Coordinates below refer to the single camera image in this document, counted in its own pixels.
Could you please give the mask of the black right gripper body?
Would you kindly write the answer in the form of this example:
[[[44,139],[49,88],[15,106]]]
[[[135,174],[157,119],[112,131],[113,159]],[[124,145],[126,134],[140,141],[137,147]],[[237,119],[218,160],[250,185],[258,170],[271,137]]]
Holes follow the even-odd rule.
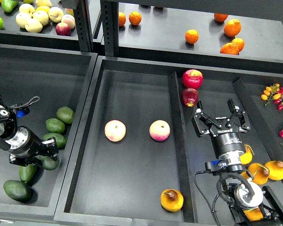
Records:
[[[211,124],[209,133],[218,159],[225,159],[226,155],[236,155],[240,157],[245,153],[244,144],[242,142],[241,133],[245,133],[246,129],[242,126],[232,124],[230,128],[224,125],[217,127]]]

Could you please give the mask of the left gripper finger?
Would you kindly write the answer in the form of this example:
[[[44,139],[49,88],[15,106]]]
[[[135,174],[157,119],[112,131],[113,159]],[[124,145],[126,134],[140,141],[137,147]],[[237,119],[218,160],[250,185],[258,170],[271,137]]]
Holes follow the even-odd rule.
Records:
[[[9,155],[9,163],[23,167],[26,167],[28,165],[36,165],[39,167],[42,166],[41,160],[37,157],[19,158],[13,154]]]
[[[50,137],[49,139],[41,142],[41,156],[50,157],[53,161],[58,160],[58,146],[55,137]]]

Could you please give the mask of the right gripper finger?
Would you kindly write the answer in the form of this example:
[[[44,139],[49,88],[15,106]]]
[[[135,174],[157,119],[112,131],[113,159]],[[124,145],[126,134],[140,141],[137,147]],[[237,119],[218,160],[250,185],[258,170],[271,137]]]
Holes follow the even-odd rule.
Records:
[[[237,128],[237,132],[248,132],[251,126],[247,112],[236,106],[231,98],[228,99],[227,104],[231,115],[227,119],[225,127],[227,129]]]
[[[191,121],[197,137],[202,137],[205,134],[214,134],[210,131],[212,127],[215,127],[216,129],[222,128],[222,125],[216,119],[204,112],[201,101],[197,102],[197,109]]]

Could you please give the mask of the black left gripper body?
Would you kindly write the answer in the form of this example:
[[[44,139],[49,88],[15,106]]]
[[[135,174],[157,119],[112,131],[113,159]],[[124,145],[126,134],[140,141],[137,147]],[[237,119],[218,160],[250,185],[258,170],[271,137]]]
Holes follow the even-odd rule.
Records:
[[[35,157],[40,155],[41,142],[27,127],[18,127],[16,134],[8,140],[8,151],[19,158]]]

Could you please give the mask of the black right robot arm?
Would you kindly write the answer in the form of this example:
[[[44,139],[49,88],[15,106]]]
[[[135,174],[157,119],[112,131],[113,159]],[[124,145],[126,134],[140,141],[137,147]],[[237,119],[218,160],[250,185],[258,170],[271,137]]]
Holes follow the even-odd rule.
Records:
[[[283,226],[283,206],[268,186],[254,183],[255,175],[241,162],[246,153],[241,133],[250,130],[247,113],[227,101],[231,115],[213,118],[207,115],[200,101],[191,119],[198,137],[209,135],[216,160],[205,163],[205,170],[196,172],[218,176],[217,196],[225,201],[236,224],[241,226]]]

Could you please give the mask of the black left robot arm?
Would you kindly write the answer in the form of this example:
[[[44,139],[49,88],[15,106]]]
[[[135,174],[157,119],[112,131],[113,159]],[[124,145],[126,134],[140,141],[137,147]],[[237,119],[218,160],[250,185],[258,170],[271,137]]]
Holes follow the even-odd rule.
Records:
[[[38,156],[58,160],[56,139],[41,140],[26,126],[19,126],[18,118],[29,113],[29,106],[40,100],[34,96],[25,104],[7,106],[0,94],[0,149],[9,152],[9,163],[42,166]]]

